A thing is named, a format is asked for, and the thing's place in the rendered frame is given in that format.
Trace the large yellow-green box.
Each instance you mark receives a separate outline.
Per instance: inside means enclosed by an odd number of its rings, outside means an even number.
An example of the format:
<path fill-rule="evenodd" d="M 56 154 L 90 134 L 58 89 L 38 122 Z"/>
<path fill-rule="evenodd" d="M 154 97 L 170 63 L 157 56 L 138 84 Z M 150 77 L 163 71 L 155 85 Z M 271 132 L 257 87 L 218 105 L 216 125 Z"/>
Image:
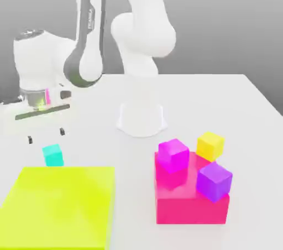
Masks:
<path fill-rule="evenodd" d="M 0 207 L 0 250 L 109 250 L 110 166 L 25 167 Z"/>

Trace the small magenta cube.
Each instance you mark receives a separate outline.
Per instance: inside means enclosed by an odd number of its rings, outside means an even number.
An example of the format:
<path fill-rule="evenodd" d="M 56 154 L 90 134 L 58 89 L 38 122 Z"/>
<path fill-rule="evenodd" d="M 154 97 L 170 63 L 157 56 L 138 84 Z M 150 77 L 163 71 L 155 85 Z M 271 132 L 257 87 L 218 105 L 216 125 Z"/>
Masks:
<path fill-rule="evenodd" d="M 188 168 L 190 150 L 178 139 L 162 142 L 158 146 L 158 163 L 169 173 Z"/>

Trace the small yellow cube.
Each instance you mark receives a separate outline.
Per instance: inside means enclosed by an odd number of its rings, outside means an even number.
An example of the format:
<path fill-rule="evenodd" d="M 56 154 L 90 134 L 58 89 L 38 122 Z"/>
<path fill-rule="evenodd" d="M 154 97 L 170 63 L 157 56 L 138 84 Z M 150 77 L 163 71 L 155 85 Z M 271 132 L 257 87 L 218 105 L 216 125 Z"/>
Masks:
<path fill-rule="evenodd" d="M 197 138 L 196 154 L 209 162 L 214 162 L 223 154 L 224 137 L 205 132 Z"/>

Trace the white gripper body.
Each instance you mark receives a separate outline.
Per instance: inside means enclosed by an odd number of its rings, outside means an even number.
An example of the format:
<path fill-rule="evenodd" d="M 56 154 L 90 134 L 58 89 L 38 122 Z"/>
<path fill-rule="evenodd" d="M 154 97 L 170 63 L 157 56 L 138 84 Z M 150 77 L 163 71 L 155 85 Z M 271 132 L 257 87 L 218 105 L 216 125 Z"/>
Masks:
<path fill-rule="evenodd" d="M 6 135 L 27 137 L 65 129 L 74 115 L 70 101 L 32 108 L 26 101 L 6 105 Z"/>

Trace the small cyan cube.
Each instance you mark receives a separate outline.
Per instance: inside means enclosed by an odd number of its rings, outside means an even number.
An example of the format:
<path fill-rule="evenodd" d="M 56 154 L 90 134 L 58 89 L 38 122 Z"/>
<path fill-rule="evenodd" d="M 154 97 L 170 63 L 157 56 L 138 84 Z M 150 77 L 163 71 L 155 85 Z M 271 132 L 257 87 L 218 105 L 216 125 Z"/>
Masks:
<path fill-rule="evenodd" d="M 42 148 L 46 166 L 63 166 L 64 160 L 61 148 L 58 144 Z"/>

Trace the large pink box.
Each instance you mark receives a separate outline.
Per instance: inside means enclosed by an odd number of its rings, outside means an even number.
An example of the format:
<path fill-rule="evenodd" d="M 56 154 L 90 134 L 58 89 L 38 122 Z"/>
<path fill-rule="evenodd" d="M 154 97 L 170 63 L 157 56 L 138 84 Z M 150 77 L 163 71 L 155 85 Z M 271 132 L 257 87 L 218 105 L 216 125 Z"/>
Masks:
<path fill-rule="evenodd" d="M 191 152 L 188 168 L 169 174 L 155 153 L 157 224 L 225 224 L 230 196 L 212 202 L 196 190 L 197 173 L 209 163 Z"/>

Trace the small purple cube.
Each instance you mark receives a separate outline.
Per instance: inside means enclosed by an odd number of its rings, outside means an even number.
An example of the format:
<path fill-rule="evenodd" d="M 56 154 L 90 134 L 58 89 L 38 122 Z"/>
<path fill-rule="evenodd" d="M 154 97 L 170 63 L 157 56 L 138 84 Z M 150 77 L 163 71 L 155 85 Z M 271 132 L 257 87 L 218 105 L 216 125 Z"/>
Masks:
<path fill-rule="evenodd" d="M 212 202 L 219 201 L 230 192 L 233 173 L 211 162 L 197 173 L 196 190 Z"/>

